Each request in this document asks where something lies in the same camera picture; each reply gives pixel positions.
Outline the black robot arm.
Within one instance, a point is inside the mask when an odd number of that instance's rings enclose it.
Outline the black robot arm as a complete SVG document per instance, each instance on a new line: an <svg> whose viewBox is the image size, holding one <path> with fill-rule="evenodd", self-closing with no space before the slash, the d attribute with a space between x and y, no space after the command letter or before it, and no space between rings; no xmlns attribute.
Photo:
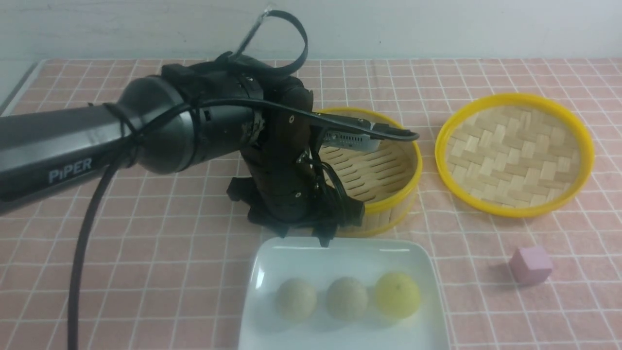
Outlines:
<svg viewBox="0 0 622 350"><path fill-rule="evenodd" d="M249 177L226 189L250 222L280 237L311 228L327 246L360 226L364 204L349 197L319 157L329 131L355 131L348 117L312 116L313 93L294 72L225 52L214 61L168 64L131 82L117 102L1 119L1 213L101 178L93 216L111 177L136 164L158 175L240 151Z"/></svg>

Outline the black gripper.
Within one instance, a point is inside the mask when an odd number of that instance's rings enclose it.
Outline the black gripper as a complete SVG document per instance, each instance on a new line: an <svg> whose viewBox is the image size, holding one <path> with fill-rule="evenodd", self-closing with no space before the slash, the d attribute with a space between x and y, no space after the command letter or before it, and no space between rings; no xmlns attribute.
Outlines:
<svg viewBox="0 0 622 350"><path fill-rule="evenodd" d="M313 92L304 87L264 94L234 93L232 98L256 99L262 129L255 141L241 149L250 177L235 177L227 188L232 201L249 205L248 220L280 238L298 228L310 228L327 248L340 228L360 226L364 204L349 197L336 172L319 156L326 127L301 115L311 112Z"/></svg>

